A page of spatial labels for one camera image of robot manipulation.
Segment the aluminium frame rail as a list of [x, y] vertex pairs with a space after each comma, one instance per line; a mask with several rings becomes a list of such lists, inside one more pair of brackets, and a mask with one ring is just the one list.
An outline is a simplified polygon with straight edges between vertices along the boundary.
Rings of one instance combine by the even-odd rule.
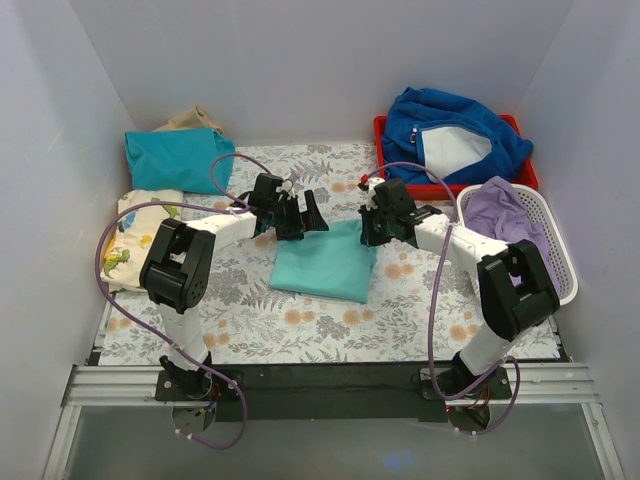
[[[84, 406], [155, 406], [157, 366], [74, 367], [63, 394], [61, 414], [44, 477], [61, 479]], [[584, 363], [525, 362], [520, 366], [521, 404], [579, 404], [604, 477], [624, 472], [604, 419], [601, 398]]]

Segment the floral patterned table mat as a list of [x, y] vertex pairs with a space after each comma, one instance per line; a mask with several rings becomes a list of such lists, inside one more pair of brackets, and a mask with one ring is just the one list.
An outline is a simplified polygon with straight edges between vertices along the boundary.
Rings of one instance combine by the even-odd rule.
[[[357, 220], [358, 180], [376, 164], [370, 144], [243, 147], [229, 190], [251, 189], [268, 168], [312, 190], [328, 223]], [[214, 257], [200, 319], [215, 363], [448, 360], [482, 326], [468, 275], [434, 254], [381, 246], [360, 304], [272, 289], [277, 248], [266, 233]]]

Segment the beige folded garment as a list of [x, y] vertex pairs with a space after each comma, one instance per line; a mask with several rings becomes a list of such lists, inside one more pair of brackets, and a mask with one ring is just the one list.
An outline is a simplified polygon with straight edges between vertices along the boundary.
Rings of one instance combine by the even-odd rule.
[[199, 106], [181, 112], [170, 118], [164, 125], [155, 129], [155, 132], [189, 130], [199, 128], [210, 128], [219, 134], [223, 134], [223, 128], [211, 120], [205, 111]]

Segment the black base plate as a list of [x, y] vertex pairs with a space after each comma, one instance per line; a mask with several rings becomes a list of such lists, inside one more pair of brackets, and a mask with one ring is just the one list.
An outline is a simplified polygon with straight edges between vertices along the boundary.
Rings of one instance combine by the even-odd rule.
[[[426, 364], [320, 363], [236, 364], [216, 366], [244, 393], [249, 420], [418, 419], [445, 422], [445, 403], [432, 390]], [[213, 392], [190, 398], [164, 369], [154, 400], [195, 406], [217, 400], [217, 420], [242, 420], [240, 399], [228, 382], [213, 378]], [[500, 368], [486, 381], [476, 407], [489, 400], [508, 401], [515, 380]]]

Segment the mint green t shirt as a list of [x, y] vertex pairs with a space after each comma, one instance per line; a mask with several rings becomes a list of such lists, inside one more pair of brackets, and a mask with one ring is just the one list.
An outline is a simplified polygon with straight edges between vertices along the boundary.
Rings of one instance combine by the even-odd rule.
[[301, 240], [280, 241], [270, 279], [273, 289], [364, 304], [377, 251], [360, 242], [357, 220], [334, 223]]

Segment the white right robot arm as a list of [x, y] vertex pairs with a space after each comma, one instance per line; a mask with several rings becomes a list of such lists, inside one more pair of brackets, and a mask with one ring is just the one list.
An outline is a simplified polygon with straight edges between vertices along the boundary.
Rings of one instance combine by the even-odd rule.
[[363, 176], [358, 187], [367, 194], [358, 210], [363, 245], [397, 240], [439, 254], [441, 262], [457, 265], [477, 281], [484, 324], [454, 355], [448, 370], [430, 377], [449, 396], [479, 395], [515, 341], [560, 307], [538, 247], [530, 240], [508, 243], [490, 238], [434, 207], [419, 207], [400, 179]]

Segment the blue fleece jacket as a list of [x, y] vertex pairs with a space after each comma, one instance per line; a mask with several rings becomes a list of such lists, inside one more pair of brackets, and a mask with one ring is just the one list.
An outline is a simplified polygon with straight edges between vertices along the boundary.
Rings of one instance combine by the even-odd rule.
[[407, 185], [516, 179], [534, 144], [483, 104], [408, 87], [388, 111], [380, 138], [385, 173]]

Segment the teal folded t shirt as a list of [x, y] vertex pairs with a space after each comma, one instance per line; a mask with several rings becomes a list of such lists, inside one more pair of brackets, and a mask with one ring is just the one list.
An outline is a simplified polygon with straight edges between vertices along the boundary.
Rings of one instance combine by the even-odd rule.
[[124, 146], [133, 188], [209, 195], [228, 187], [236, 151], [211, 128], [128, 132]]

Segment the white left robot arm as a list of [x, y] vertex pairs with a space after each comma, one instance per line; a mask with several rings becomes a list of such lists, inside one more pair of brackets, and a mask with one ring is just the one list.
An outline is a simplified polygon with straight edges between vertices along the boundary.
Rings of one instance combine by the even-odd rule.
[[156, 304], [170, 353], [161, 362], [182, 370], [178, 387], [193, 400], [213, 386], [198, 366], [209, 354], [201, 333], [199, 303], [207, 290], [216, 252], [273, 229], [279, 240], [301, 240], [306, 226], [294, 182], [261, 173], [251, 191], [231, 206], [200, 220], [163, 221], [140, 272], [140, 286]]

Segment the white perforated basket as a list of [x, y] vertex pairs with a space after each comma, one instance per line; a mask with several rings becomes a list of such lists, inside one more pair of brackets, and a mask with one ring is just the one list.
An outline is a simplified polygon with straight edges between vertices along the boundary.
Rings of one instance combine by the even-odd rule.
[[560, 305], [566, 306], [578, 293], [578, 280], [552, 212], [543, 196], [533, 188], [523, 184], [512, 184], [512, 188], [518, 195], [529, 224], [546, 239], [541, 255], [548, 264]]

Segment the lavender purple t shirt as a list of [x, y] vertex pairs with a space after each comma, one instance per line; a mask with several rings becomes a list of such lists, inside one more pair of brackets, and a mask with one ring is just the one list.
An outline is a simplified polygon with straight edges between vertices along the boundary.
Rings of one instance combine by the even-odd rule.
[[491, 178], [470, 196], [463, 219], [467, 228], [493, 239], [507, 243], [533, 242], [545, 266], [552, 271], [550, 246], [543, 225], [529, 218], [514, 186], [501, 177]]

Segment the dinosaur print folded garment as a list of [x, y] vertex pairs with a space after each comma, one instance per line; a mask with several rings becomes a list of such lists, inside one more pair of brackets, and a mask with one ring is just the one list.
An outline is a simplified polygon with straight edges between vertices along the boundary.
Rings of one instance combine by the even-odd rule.
[[181, 207], [156, 205], [132, 211], [118, 221], [101, 271], [111, 291], [141, 292], [141, 268], [160, 224], [169, 218], [180, 220], [181, 213]]

